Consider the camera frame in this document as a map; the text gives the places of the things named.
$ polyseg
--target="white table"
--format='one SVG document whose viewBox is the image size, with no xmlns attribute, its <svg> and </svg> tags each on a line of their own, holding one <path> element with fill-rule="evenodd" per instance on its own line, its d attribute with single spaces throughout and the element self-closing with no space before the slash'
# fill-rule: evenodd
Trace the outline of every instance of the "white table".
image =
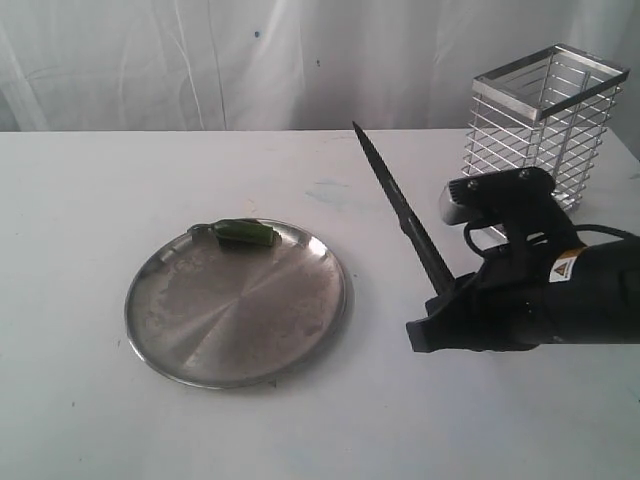
<svg viewBox="0 0 640 480">
<path fill-rule="evenodd" d="M 455 274 L 436 200 L 460 130 L 372 132 Z M 433 290 L 352 132 L 0 135 L 0 478 L 632 479 L 640 346 L 411 351 Z M 640 164 L 609 134 L 577 219 L 640 233 Z M 300 225 L 348 269 L 321 361 L 270 385 L 165 379 L 128 344 L 140 265 L 195 223 Z"/>
</svg>

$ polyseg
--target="metal utensil holder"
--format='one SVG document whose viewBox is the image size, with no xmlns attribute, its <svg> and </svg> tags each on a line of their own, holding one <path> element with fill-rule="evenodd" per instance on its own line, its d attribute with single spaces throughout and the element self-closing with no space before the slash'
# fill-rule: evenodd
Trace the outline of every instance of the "metal utensil holder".
<svg viewBox="0 0 640 480">
<path fill-rule="evenodd" d="M 558 203 L 576 208 L 628 75 L 558 44 L 476 77 L 462 172 L 542 167 L 556 180 Z"/>
</svg>

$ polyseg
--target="metal plate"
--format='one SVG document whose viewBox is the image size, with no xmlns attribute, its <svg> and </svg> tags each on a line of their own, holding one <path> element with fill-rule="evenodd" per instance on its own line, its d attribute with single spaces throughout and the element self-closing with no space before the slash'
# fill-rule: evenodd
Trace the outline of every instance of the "metal plate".
<svg viewBox="0 0 640 480">
<path fill-rule="evenodd" d="M 259 220 L 272 248 L 186 233 L 140 269 L 127 297 L 129 340 L 163 375 L 189 385 L 269 381 L 315 351 L 344 316 L 337 258 L 310 233 Z"/>
</svg>

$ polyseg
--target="warning label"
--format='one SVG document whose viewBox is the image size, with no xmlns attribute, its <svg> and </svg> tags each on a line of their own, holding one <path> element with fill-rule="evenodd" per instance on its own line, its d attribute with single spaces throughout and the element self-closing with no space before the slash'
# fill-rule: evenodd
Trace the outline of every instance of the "warning label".
<svg viewBox="0 0 640 480">
<path fill-rule="evenodd" d="M 578 255 L 584 250 L 584 248 L 577 248 L 575 250 L 567 250 L 553 263 L 551 272 L 549 272 L 549 283 L 555 282 L 568 282 L 571 280 L 571 273 L 573 272 L 573 265 L 576 263 Z"/>
</svg>

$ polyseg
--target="white curtain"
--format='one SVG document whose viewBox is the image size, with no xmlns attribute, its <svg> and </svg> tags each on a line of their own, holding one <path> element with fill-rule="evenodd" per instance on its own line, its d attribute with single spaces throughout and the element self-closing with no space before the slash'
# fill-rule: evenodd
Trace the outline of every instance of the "white curtain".
<svg viewBox="0 0 640 480">
<path fill-rule="evenodd" d="M 463 127 L 473 76 L 550 44 L 638 66 L 638 20 L 634 0 L 0 0 L 0 128 Z"/>
</svg>

